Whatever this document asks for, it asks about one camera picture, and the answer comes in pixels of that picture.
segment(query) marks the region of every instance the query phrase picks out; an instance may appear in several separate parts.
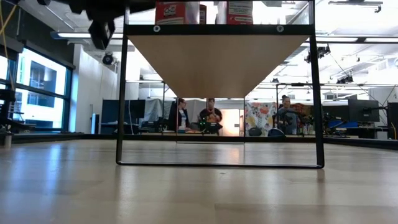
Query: yellow cable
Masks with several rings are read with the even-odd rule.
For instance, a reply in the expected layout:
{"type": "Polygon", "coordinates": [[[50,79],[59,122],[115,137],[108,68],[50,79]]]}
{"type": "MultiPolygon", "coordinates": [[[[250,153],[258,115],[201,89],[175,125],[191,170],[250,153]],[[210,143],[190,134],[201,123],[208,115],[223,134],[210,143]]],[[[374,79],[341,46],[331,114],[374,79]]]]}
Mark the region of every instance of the yellow cable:
{"type": "Polygon", "coordinates": [[[394,124],[391,122],[392,127],[394,128],[394,137],[397,140],[397,130],[396,127],[394,126],[394,124]]]}
{"type": "Polygon", "coordinates": [[[12,73],[10,72],[10,67],[9,67],[9,57],[8,57],[8,51],[7,51],[7,42],[6,42],[6,26],[10,20],[10,18],[12,17],[13,13],[15,12],[15,9],[17,8],[17,5],[15,5],[12,10],[11,13],[8,15],[6,22],[4,22],[3,18],[2,18],[2,7],[1,7],[2,1],[0,0],[0,20],[1,20],[1,31],[0,31],[0,35],[2,34],[2,39],[4,42],[4,53],[6,54],[6,58],[7,58],[7,72],[10,76],[10,82],[11,82],[11,90],[15,90],[14,88],[14,77],[12,76],[12,73]]]}

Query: wooden floor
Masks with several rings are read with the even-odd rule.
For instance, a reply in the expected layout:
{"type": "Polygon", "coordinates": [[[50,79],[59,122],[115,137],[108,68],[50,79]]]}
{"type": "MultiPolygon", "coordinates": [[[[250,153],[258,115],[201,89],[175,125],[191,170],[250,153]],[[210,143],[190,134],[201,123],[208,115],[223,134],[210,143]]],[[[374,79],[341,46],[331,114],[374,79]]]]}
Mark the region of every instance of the wooden floor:
{"type": "MultiPolygon", "coordinates": [[[[200,169],[117,166],[115,147],[0,149],[0,223],[398,223],[393,151],[325,145],[323,170],[200,169]]],[[[311,144],[125,142],[123,153],[146,162],[315,162],[311,144]]]]}

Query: man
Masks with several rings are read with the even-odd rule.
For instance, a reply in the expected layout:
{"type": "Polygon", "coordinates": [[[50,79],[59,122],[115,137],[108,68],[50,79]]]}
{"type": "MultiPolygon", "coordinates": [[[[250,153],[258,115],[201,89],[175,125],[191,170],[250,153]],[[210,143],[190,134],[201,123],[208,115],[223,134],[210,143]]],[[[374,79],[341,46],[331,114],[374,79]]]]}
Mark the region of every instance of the man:
{"type": "Polygon", "coordinates": [[[177,100],[177,109],[172,108],[169,116],[169,130],[178,131],[185,130],[189,131],[189,119],[188,112],[185,109],[187,102],[183,98],[177,100]]]}
{"type": "Polygon", "coordinates": [[[214,103],[214,98],[207,100],[207,108],[203,109],[199,114],[201,119],[205,118],[206,122],[211,123],[219,123],[223,119],[223,114],[221,114],[219,109],[214,107],[214,103]]]}
{"type": "Polygon", "coordinates": [[[290,107],[290,98],[288,96],[283,95],[282,96],[282,104],[283,107],[281,107],[278,110],[278,114],[279,114],[279,125],[282,125],[284,127],[284,129],[281,129],[285,134],[296,134],[297,133],[297,116],[294,113],[289,113],[289,111],[294,112],[294,109],[290,107]]]}

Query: woman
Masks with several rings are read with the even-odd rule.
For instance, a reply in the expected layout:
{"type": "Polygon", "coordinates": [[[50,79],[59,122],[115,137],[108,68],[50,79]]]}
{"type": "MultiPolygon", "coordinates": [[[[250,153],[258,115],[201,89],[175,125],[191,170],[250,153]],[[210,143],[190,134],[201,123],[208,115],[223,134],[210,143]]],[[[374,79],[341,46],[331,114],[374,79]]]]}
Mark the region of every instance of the woman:
{"type": "Polygon", "coordinates": [[[282,96],[282,107],[278,110],[279,114],[279,125],[284,128],[281,129],[285,134],[296,134],[297,133],[297,116],[294,113],[294,109],[290,107],[290,98],[288,96],[282,96]]]}
{"type": "Polygon", "coordinates": [[[187,102],[183,98],[177,100],[177,108],[170,110],[169,116],[169,130],[178,131],[184,130],[189,131],[189,118],[188,111],[185,109],[187,102]]]}

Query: wooden panel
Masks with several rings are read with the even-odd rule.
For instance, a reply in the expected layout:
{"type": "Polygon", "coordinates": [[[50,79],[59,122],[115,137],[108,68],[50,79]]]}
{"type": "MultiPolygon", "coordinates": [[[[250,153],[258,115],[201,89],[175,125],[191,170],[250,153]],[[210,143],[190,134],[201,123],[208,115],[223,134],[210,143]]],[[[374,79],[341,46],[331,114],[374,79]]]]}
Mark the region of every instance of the wooden panel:
{"type": "Polygon", "coordinates": [[[306,35],[132,35],[178,97],[243,98],[306,35]]]}

